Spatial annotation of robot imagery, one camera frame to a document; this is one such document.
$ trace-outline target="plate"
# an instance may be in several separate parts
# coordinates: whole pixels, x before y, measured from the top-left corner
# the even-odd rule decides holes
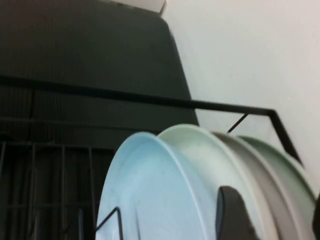
[[[304,221],[308,226],[312,226],[317,195],[303,168],[294,162],[293,158],[264,141],[247,136],[241,136],[241,138],[253,146],[272,166],[279,179],[291,192],[293,199],[299,204]]]
[[[216,204],[182,154],[140,132],[123,142],[111,162],[97,226],[119,207],[125,240],[214,240]],[[96,233],[96,240],[107,239],[120,239],[116,214]]]
[[[302,227],[305,226],[305,222],[299,221],[296,214],[295,206],[297,204],[293,202],[290,193],[264,157],[240,138],[223,133],[215,133],[215,135],[232,150],[254,175],[268,201],[280,239],[308,239],[304,237],[306,234]]]
[[[181,124],[166,129],[159,138],[177,148],[193,163],[210,184],[215,200],[220,186],[235,188],[245,202],[260,239],[278,239],[268,204],[255,187],[253,176],[217,137],[198,126]]]

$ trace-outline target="black wire dish rack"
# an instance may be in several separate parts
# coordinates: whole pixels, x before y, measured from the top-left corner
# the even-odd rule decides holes
[[[282,124],[277,112],[274,109],[266,109],[266,108],[258,108],[258,107],[249,107],[249,106],[241,106],[241,105],[232,105],[232,104],[221,104],[221,103],[213,103],[213,102],[205,102],[205,101],[195,101],[195,100],[181,100],[181,99],[172,99],[172,98],[164,98],[143,94],[135,94],[121,91],[114,91],[108,89],[99,89],[92,87],[84,87],[78,85],[68,85],[63,83],[56,82],[44,82],[33,79],[23,79],[17,77],[9,77],[9,76],[0,76],[0,85],[7,87],[15,87],[15,88],[23,88],[29,89],[32,91],[46,91],[74,96],[84,96],[91,98],[101,98],[101,99],[109,99],[109,100],[117,100],[117,101],[125,101],[125,102],[133,102],[133,103],[141,103],[148,105],[157,105],[157,106],[167,106],[167,107],[176,107],[181,109],[202,109],[202,110],[211,110],[211,111],[220,111],[220,112],[229,112],[229,113],[239,113],[243,114],[243,116],[230,128],[228,133],[235,129],[248,115],[260,115],[267,116],[272,122],[272,125],[275,129],[275,132],[281,141],[283,148],[285,151],[294,157],[300,164],[301,160],[298,156],[297,151],[295,150],[292,141],[290,140],[284,125]],[[30,126],[37,124],[50,124],[50,125],[65,125],[65,126],[74,126],[83,127],[81,124],[63,122],[63,121],[46,121],[46,120],[37,120],[33,118],[12,118],[12,117],[0,117],[2,122],[15,122],[15,123],[24,123],[29,124]],[[125,130],[138,131],[137,129],[125,128]],[[0,217],[3,216],[4,228],[0,228],[1,231],[4,232],[3,236],[11,236],[7,237],[7,239],[31,239],[31,240],[40,240],[45,239],[41,235],[41,222],[43,222],[44,214],[42,211],[45,209],[52,210],[50,215],[56,216],[59,221],[57,226],[48,226],[50,228],[49,233],[52,233],[57,230],[58,233],[56,235],[56,239],[67,239],[67,234],[70,231],[73,232],[73,235],[77,236],[79,240],[85,239],[94,239],[95,232],[98,231],[103,224],[105,224],[108,219],[117,214],[118,225],[119,225],[119,236],[120,240],[124,240],[123,238],[123,226],[122,226],[122,218],[121,218],[121,210],[118,207],[115,207],[112,212],[104,221],[96,227],[97,221],[97,210],[99,206],[99,197],[97,192],[95,191],[95,175],[97,173],[97,167],[94,166],[94,158],[97,156],[100,158],[109,159],[106,161],[106,164],[110,164],[112,157],[115,153],[114,149],[105,149],[105,148],[96,148],[96,147],[84,147],[84,146],[74,146],[74,145],[64,145],[64,144],[55,144],[52,142],[49,143],[35,143],[35,142],[16,142],[12,140],[4,140],[0,142],[1,144],[1,155],[0,155],[0,184],[3,181],[6,181],[3,176],[3,170],[6,167],[6,159],[18,159],[22,155],[28,156],[27,161],[28,165],[25,165],[25,168],[28,168],[28,181],[22,182],[22,185],[26,185],[27,191],[23,194],[21,198],[25,199],[24,203],[21,201],[18,204],[13,203],[14,201],[8,201],[8,203],[4,203],[0,205]],[[37,189],[40,188],[39,181],[37,178],[41,175],[36,167],[36,158],[41,155],[43,150],[48,151],[50,149],[51,154],[55,154],[59,156],[60,159],[60,167],[59,174],[57,176],[59,186],[57,189],[47,189],[47,192],[57,191],[59,198],[58,201],[52,203],[37,203],[36,195]],[[89,195],[90,199],[87,199],[83,202],[75,202],[70,204],[67,201],[67,190],[69,189],[67,186],[67,181],[73,176],[68,176],[68,166],[66,164],[66,159],[69,158],[70,151],[81,151],[83,165],[87,166],[88,171],[84,172],[84,175],[87,176],[87,179],[83,181],[89,182]],[[101,174],[101,184],[104,183],[104,178],[106,176],[106,172]],[[16,217],[17,222],[14,224],[18,225],[19,232],[12,234],[12,214],[7,215],[8,211],[15,212],[14,215]],[[314,215],[313,222],[313,231],[318,240],[319,237],[319,213],[320,209],[317,206],[316,211],[317,214]],[[86,228],[90,226],[92,231],[90,233],[87,232]]]

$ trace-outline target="dish rack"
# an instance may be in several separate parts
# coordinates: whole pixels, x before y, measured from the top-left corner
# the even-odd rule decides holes
[[[157,105],[157,106],[166,106],[166,107],[175,107],[181,109],[201,109],[201,110],[211,110],[211,111],[219,111],[219,112],[229,112],[229,113],[239,113],[243,114],[243,116],[229,129],[228,133],[232,132],[248,115],[259,115],[266,116],[272,122],[272,125],[275,129],[275,132],[283,145],[285,151],[294,157],[300,164],[302,164],[298,153],[290,140],[286,129],[279,118],[279,115],[274,109],[267,108],[259,108],[259,107],[250,107],[250,106],[242,106],[242,105],[233,105],[233,104],[222,104],[222,103],[214,103],[214,102],[206,102],[206,101],[197,101],[197,100],[181,100],[174,98],[165,98],[151,95],[143,95],[108,89],[100,89],[94,87],[86,87],[79,85],[69,85],[64,83],[57,82],[48,82],[48,81],[40,81],[34,79],[24,79],[18,77],[11,76],[0,76],[0,85],[7,87],[15,87],[15,88],[23,88],[29,89],[32,91],[45,91],[66,95],[74,95],[74,96],[83,96],[83,97],[91,97],[91,98],[101,98],[101,99],[109,99],[116,101],[124,101],[124,102],[132,102],[132,103],[141,103],[148,105]],[[48,125],[59,125],[59,126],[69,126],[69,127],[83,127],[83,125],[77,125],[77,123],[67,122],[67,121],[52,121],[52,120],[39,120],[33,119],[30,116],[29,119],[25,118],[12,118],[12,117],[0,117],[1,122],[15,122],[15,123],[25,123],[31,126],[38,124],[48,124]],[[121,128],[114,126],[101,126],[101,128],[110,128],[115,130],[131,130],[133,132],[141,131],[141,129],[133,129],[133,128]],[[40,229],[40,222],[42,221],[42,215],[40,213],[40,209],[51,209],[56,211],[59,218],[59,226],[58,229],[58,238],[66,239],[66,235],[69,231],[77,232],[77,239],[79,240],[87,240],[94,239],[95,232],[100,229],[103,224],[108,221],[108,219],[117,214],[118,225],[119,225],[119,236],[120,240],[124,240],[123,238],[123,226],[122,226],[122,218],[121,218],[121,210],[118,207],[115,207],[112,212],[104,221],[96,227],[97,221],[97,211],[99,207],[98,195],[95,190],[95,171],[97,168],[94,168],[93,164],[93,152],[102,153],[103,156],[108,156],[108,158],[112,159],[115,154],[114,149],[106,149],[106,148],[95,148],[95,147],[85,147],[85,146],[75,146],[75,145],[64,145],[64,144],[55,144],[52,142],[49,143],[35,143],[35,142],[16,142],[11,140],[1,141],[0,142],[1,154],[0,154],[0,183],[2,181],[2,171],[5,165],[5,158],[14,157],[20,155],[28,155],[28,159],[30,161],[30,169],[29,169],[29,180],[25,183],[28,185],[27,193],[25,196],[26,204],[3,204],[0,205],[0,210],[7,211],[15,211],[22,210],[24,213],[20,214],[23,219],[25,219],[24,224],[20,222],[21,229],[21,239],[32,239],[32,240],[40,240],[42,239]],[[44,203],[44,204],[36,204],[35,203],[35,195],[37,191],[37,186],[35,184],[37,176],[40,174],[35,167],[35,159],[37,155],[41,153],[43,149],[50,149],[55,152],[55,154],[60,155],[61,159],[61,169],[59,172],[59,202],[56,203]],[[67,181],[67,168],[66,168],[66,156],[67,151],[80,151],[86,155],[86,164],[88,165],[89,171],[88,179],[90,185],[90,199],[84,202],[75,202],[70,205],[66,202],[66,181]],[[72,217],[67,220],[67,208],[73,208]],[[319,219],[319,214],[316,214],[314,217],[314,225],[318,225],[316,222]],[[6,224],[5,229],[3,231],[10,232],[11,224],[10,222]]]

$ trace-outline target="light blue plate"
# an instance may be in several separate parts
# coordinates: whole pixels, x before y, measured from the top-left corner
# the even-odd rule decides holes
[[[108,170],[97,226],[115,208],[124,240],[215,240],[216,202],[189,161],[151,133],[130,136]],[[114,214],[96,240],[119,240]]]

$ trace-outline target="mint green plate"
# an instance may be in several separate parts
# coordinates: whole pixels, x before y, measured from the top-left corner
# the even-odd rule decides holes
[[[288,154],[282,153],[268,143],[253,137],[241,136],[241,138],[254,147],[272,166],[299,204],[303,217],[311,228],[319,190],[309,179],[306,171]]]
[[[207,130],[181,124],[159,134],[160,139],[178,149],[190,160],[211,188],[217,199],[220,186],[231,186],[242,196],[258,237],[278,239],[268,203],[253,176],[243,168],[234,154]]]
[[[225,133],[214,134],[234,152],[254,175],[269,203],[280,239],[312,239],[310,237],[313,236],[312,231],[308,229],[309,226],[307,226],[305,219],[299,216],[301,208],[264,157],[241,138]]]

